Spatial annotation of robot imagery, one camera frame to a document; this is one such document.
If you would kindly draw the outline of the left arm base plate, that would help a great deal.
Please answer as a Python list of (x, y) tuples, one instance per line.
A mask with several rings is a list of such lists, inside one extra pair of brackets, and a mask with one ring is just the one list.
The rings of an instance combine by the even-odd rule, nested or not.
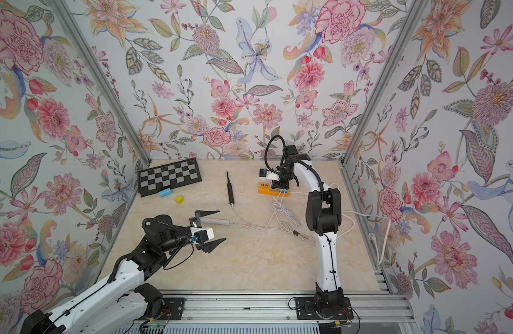
[(161, 321), (181, 320), (184, 305), (184, 298), (162, 298), (162, 301), (152, 302), (152, 306), (147, 305), (145, 313), (140, 317), (133, 317), (132, 320), (146, 320), (153, 318)]

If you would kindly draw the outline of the white pink electric toothbrush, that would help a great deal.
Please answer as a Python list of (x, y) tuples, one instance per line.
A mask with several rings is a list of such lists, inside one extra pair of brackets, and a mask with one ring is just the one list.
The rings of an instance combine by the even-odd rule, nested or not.
[(215, 225), (226, 225), (229, 226), (231, 222), (227, 219), (220, 218), (203, 218), (202, 223), (204, 224), (215, 224)]

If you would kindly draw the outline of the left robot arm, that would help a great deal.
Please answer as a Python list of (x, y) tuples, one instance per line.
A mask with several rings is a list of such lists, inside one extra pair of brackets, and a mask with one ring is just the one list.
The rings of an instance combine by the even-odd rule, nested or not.
[(188, 226), (174, 225), (168, 215), (145, 218), (138, 246), (120, 256), (111, 273), (84, 293), (48, 312), (36, 310), (22, 333), (111, 333), (127, 321), (160, 317), (166, 310), (163, 294), (147, 281), (159, 270), (169, 270), (185, 246), (212, 252), (224, 240), (212, 228), (202, 227), (210, 211), (198, 210)]

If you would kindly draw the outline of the black electric toothbrush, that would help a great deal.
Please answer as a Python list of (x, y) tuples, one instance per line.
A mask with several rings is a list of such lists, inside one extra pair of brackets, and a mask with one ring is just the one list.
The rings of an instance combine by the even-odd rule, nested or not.
[(227, 176), (227, 193), (228, 193), (229, 203), (230, 203), (230, 205), (234, 205), (235, 204), (234, 191), (233, 191), (232, 183), (231, 183), (228, 172), (226, 172), (226, 176)]

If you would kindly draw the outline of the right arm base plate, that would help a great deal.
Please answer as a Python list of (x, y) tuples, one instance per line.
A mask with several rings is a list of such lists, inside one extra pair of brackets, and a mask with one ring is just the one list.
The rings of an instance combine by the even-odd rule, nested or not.
[(296, 313), (297, 320), (354, 320), (350, 299), (344, 297), (341, 306), (319, 306), (314, 297), (294, 297), (294, 304), (288, 307)]

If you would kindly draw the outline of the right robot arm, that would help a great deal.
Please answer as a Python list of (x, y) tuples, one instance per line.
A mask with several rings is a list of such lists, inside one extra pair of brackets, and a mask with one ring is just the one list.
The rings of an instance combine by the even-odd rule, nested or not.
[[(274, 141), (282, 144), (280, 165), (275, 168), (268, 163), (268, 151)], [(337, 239), (342, 223), (341, 192), (324, 183), (310, 157), (298, 152), (296, 146), (286, 144), (280, 135), (270, 138), (264, 151), (264, 164), (266, 168), (261, 170), (260, 176), (271, 181), (272, 190), (285, 193), (293, 180), (307, 192), (305, 221), (314, 234), (319, 268), (314, 294), (315, 313), (330, 319), (346, 307), (337, 264)]]

